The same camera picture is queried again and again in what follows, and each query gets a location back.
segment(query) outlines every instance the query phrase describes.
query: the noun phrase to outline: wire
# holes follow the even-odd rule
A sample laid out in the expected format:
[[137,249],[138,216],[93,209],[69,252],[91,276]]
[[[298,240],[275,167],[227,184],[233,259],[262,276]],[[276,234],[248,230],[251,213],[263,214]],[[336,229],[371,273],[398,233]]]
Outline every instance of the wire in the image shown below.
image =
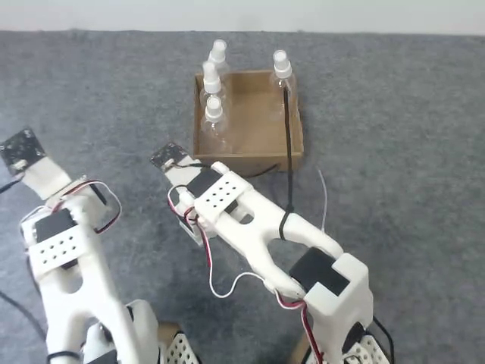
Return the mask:
[[80,184],[76,185],[75,187],[71,188],[70,190],[66,191],[62,196],[61,196],[61,199],[60,201],[54,206],[54,208],[52,209],[52,213],[54,212],[57,212],[60,207],[62,206],[62,204],[64,203],[64,198],[66,196],[69,196],[69,195],[72,195],[76,192],[79,192],[80,190],[82,190],[83,188],[87,187],[87,186],[91,186],[93,184],[101,184],[103,187],[106,188],[106,190],[108,190],[108,192],[113,196],[113,198],[116,200],[116,203],[118,205],[118,211],[116,213],[116,215],[110,220],[108,221],[103,227],[101,228],[95,228],[94,231],[97,233],[97,234],[102,234],[104,233],[107,229],[109,229],[118,219],[119,217],[121,216],[121,213],[123,212],[123,206],[121,205],[121,201],[120,199],[118,199],[118,196],[116,196],[116,194],[111,190],[111,188],[109,188],[109,186],[105,183],[105,182],[102,182],[100,180],[85,180],[84,182],[81,182]]
[[274,169],[280,167],[280,165],[278,163],[276,163],[275,165],[272,165],[266,169],[264,169],[263,171],[261,172],[258,172],[256,174],[250,174],[249,176],[241,176],[242,178],[254,178],[254,177],[259,177],[259,176],[262,176],[263,174],[266,174],[268,172],[271,172],[273,171]]
[[308,342],[310,343],[311,351],[315,355],[318,364],[322,364],[323,355],[320,353],[318,349],[317,341],[315,340],[315,336],[313,335],[313,331],[311,330],[310,323],[308,322],[308,307],[306,303],[303,304],[302,311],[300,312],[300,316],[302,319],[303,328],[305,329],[306,337],[308,338]]
[[178,165],[177,163],[173,163],[172,166],[175,168],[187,168],[187,167],[198,167],[198,168],[211,168],[211,165],[207,165],[205,163],[190,163],[189,165]]
[[177,209],[175,209],[175,204],[174,204],[174,202],[172,201],[172,197],[171,197],[172,192],[173,192],[175,189],[179,188],[179,187],[185,187],[185,188],[187,188],[187,185],[185,185],[185,184],[177,184],[177,185],[175,185],[175,186],[172,186],[172,187],[171,187],[171,188],[168,190],[168,192],[167,192],[167,201],[168,201],[168,205],[170,206],[170,209],[172,210],[172,212],[173,212],[175,215],[177,215],[177,216],[179,216],[180,218],[182,218],[182,217],[183,217],[183,215],[181,215],[181,214],[179,214],[179,213],[177,212]]
[[208,267],[209,267],[209,287],[211,288],[211,292],[212,292],[212,294],[214,294],[214,296],[216,296],[217,298],[228,298],[231,294],[234,293],[234,290],[236,289],[236,285],[237,285],[237,282],[239,281],[239,279],[241,279],[242,277],[245,277],[245,276],[252,276],[252,277],[257,278],[257,279],[261,280],[262,282],[264,282],[264,279],[263,279],[262,276],[254,273],[252,271],[244,271],[243,273],[241,273],[240,275],[238,275],[234,279],[233,284],[232,284],[231,288],[229,289],[229,291],[227,293],[220,294],[220,293],[216,292],[215,289],[214,289],[214,285],[212,284],[212,274],[213,274],[214,264],[212,262],[211,245],[209,244],[209,239],[208,239],[207,234],[205,233],[204,229],[202,229],[202,227],[200,226],[198,216],[196,217],[195,222],[196,222],[196,227],[200,231],[200,234],[201,234],[201,237],[202,237],[202,242],[204,243],[205,253],[206,253],[206,256],[207,256],[207,263],[208,263]]
[[362,364],[362,360],[361,360],[360,356],[357,356],[355,354],[352,354],[352,355],[349,355],[349,356],[346,356],[345,358],[343,358],[343,362],[345,364],[349,364],[349,361],[347,359],[357,359],[359,364]]
[[295,302],[285,302],[280,294],[280,292],[276,291],[276,301],[278,301],[278,304],[281,306],[282,309],[301,309],[303,305],[305,305],[305,302],[300,300],[300,301],[295,301]]
[[373,320],[376,323],[377,327],[386,335],[387,340],[389,341],[389,352],[391,356],[391,364],[396,364],[396,358],[394,356],[394,340],[388,330],[382,325],[382,323],[377,319],[376,316],[373,316]]
[[317,168],[318,174],[320,175],[321,185],[324,188],[324,213],[321,218],[321,230],[325,231],[325,219],[327,218],[327,204],[328,204],[328,195],[327,195],[327,184],[325,183],[324,175],[321,173],[320,168]]
[[0,187],[0,194],[2,194],[3,192],[9,190],[11,187],[15,186],[16,184],[18,184],[20,181],[22,181],[23,179],[23,176],[24,174],[22,174],[19,178],[17,178],[16,180],[12,180],[10,182],[8,182],[7,184],[3,185]]
[[20,313],[27,319],[29,320],[29,323],[32,325],[36,333],[39,335],[39,337],[42,339],[42,341],[45,341],[46,335],[45,331],[42,328],[42,326],[39,324],[39,322],[36,320],[36,318],[33,316],[33,314],[25,308],[21,303],[17,302],[13,298],[10,298],[7,294],[2,292],[0,290],[0,297],[6,302],[12,305],[14,308],[16,308]]
[[283,232],[286,220],[289,214],[293,212],[293,161],[291,157],[291,131],[289,128],[289,105],[288,105],[288,89],[283,88],[283,103],[285,108],[285,133],[286,133],[286,158],[288,160],[288,201],[286,204],[285,214],[280,222],[280,239],[286,240]]

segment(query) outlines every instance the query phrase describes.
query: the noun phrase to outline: black wire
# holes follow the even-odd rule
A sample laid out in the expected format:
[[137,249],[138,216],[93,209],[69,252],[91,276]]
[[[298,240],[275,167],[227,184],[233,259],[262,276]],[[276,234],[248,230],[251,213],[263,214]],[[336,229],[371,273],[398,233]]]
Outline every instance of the black wire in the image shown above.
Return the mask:
[[0,290],[0,298],[2,298],[6,303],[10,303],[14,308],[18,309],[20,313],[24,315],[27,320],[29,320],[30,324],[36,330],[36,333],[39,335],[42,341],[45,341],[46,336],[45,336],[44,329],[36,320],[36,318],[33,317],[32,313],[30,313],[28,309],[26,309],[22,304],[20,304],[13,298],[10,298],[9,296],[7,296],[1,290]]
[[23,178],[23,176],[21,178],[18,178],[16,180],[13,180],[11,182],[8,182],[4,186],[1,186],[0,187],[0,194],[2,194],[3,192],[5,192],[6,190],[9,190],[12,186],[15,186],[16,184],[18,184],[22,180],[22,178]]
[[291,132],[289,129],[289,105],[288,105],[288,89],[283,88],[283,104],[285,108],[285,132],[286,132],[286,159],[288,160],[288,202],[286,204],[285,215],[280,222],[280,238],[286,240],[283,233],[286,220],[289,214],[294,210],[293,207],[293,162],[291,158]]
[[241,176],[241,177],[243,177],[243,178],[254,178],[254,177],[259,177],[259,176],[262,176],[263,174],[266,174],[266,173],[268,173],[268,172],[273,171],[274,169],[276,169],[276,168],[278,168],[278,167],[280,167],[280,165],[276,163],[275,165],[272,165],[272,166],[270,166],[270,167],[268,167],[268,168],[264,169],[264,170],[263,170],[263,171],[261,171],[261,172],[258,172],[258,173],[256,173],[256,174],[251,174],[251,175],[249,175],[249,176]]
[[189,165],[178,165],[177,163],[174,163],[173,166],[175,168],[187,168],[187,167],[211,168],[211,165],[207,165],[205,163],[190,163]]
[[391,364],[396,364],[395,357],[394,357],[394,340],[388,330],[380,323],[376,316],[373,316],[373,320],[376,323],[377,327],[386,335],[387,340],[389,341],[389,352],[391,356]]
[[360,358],[360,356],[356,356],[356,355],[349,355],[347,356],[343,361],[345,364],[349,364],[349,361],[347,359],[357,359],[359,364],[362,364],[362,360]]

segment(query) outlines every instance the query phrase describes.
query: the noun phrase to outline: gray carpet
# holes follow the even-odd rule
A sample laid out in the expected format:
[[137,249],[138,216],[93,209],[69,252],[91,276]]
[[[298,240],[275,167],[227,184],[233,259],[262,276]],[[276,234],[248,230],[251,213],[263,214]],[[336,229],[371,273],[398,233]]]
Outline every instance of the gray carpet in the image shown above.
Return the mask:
[[[166,206],[149,156],[190,149],[192,76],[216,33],[0,33],[0,140],[30,125],[73,176],[106,181],[126,213],[104,238],[124,302],[143,298],[181,323],[206,363],[283,362],[302,328],[256,280],[214,298],[205,257]],[[370,270],[375,311],[400,363],[478,363],[485,356],[485,38],[227,33],[235,69],[267,68],[285,48],[299,78],[305,164],[296,211]],[[0,184],[9,181],[0,168]],[[286,176],[254,180],[284,203]],[[45,323],[17,223],[39,204],[24,186],[0,196],[0,289]],[[244,261],[213,243],[226,290]],[[273,243],[289,268],[302,250]],[[45,349],[0,302],[0,362],[40,363]]]

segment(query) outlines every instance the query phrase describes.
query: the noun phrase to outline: perforated plate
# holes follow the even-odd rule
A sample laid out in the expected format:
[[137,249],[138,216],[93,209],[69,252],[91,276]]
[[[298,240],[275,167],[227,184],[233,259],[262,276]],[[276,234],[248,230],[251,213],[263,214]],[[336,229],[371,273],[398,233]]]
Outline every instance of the perforated plate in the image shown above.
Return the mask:
[[29,248],[34,277],[40,277],[79,258],[89,251],[89,241],[97,238],[90,230],[77,225]]
[[222,211],[251,188],[252,185],[240,176],[227,172],[195,200],[194,206],[200,216],[213,224]]
[[389,364],[389,360],[372,335],[365,335],[361,340],[361,345],[371,354],[373,364]]
[[174,341],[168,347],[165,362],[167,364],[199,364],[185,334],[175,335]]
[[[371,335],[366,335],[360,343],[355,343],[343,358],[348,364],[389,364],[376,340]],[[310,354],[305,364],[317,364],[313,353]]]

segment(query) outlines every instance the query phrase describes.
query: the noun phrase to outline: black cable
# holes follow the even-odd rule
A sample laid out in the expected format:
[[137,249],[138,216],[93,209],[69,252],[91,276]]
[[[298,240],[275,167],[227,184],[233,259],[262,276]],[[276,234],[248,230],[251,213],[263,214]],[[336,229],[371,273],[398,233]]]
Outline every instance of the black cable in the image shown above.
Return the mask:
[[387,340],[389,341],[389,352],[391,356],[391,364],[396,364],[395,357],[394,357],[394,340],[388,330],[380,323],[376,316],[373,316],[373,320],[376,323],[377,327],[386,335]]
[[5,192],[6,190],[9,190],[12,186],[15,186],[16,184],[18,184],[21,180],[22,180],[23,176],[16,179],[16,180],[13,180],[11,182],[8,182],[7,184],[5,184],[4,186],[1,186],[0,187],[0,194],[2,194],[3,192]]
[[46,335],[45,335],[44,329],[36,320],[36,318],[33,317],[32,313],[30,313],[28,309],[26,309],[22,304],[20,304],[13,298],[10,298],[9,296],[7,296],[1,290],[0,290],[0,298],[2,298],[6,303],[10,303],[14,308],[18,309],[20,313],[24,315],[27,320],[29,320],[30,324],[36,330],[36,333],[39,335],[42,341],[45,341]]
[[175,168],[187,168],[187,167],[199,167],[199,168],[211,168],[211,165],[207,165],[205,163],[190,163],[189,165],[178,165],[174,163]]
[[262,176],[263,174],[266,174],[266,173],[268,173],[268,172],[273,171],[274,169],[276,169],[276,168],[278,168],[278,167],[280,167],[280,165],[276,163],[275,165],[272,165],[272,166],[270,166],[270,167],[268,167],[268,168],[264,169],[264,170],[263,170],[263,171],[261,171],[261,172],[258,172],[258,173],[256,173],[256,174],[251,174],[251,175],[249,175],[249,176],[241,176],[241,177],[242,177],[242,178],[254,178],[254,177],[259,177],[259,176]]
[[293,162],[291,158],[291,132],[289,129],[289,103],[288,103],[288,89],[283,88],[283,103],[285,108],[285,132],[286,132],[286,158],[288,160],[288,202],[286,204],[285,215],[280,222],[280,239],[286,240],[283,233],[286,220],[289,214],[294,210],[293,207]]
[[51,362],[51,359],[61,358],[62,356],[69,356],[70,358],[74,358],[75,360],[80,359],[79,353],[75,353],[74,351],[58,351],[57,353],[47,355],[47,364]]

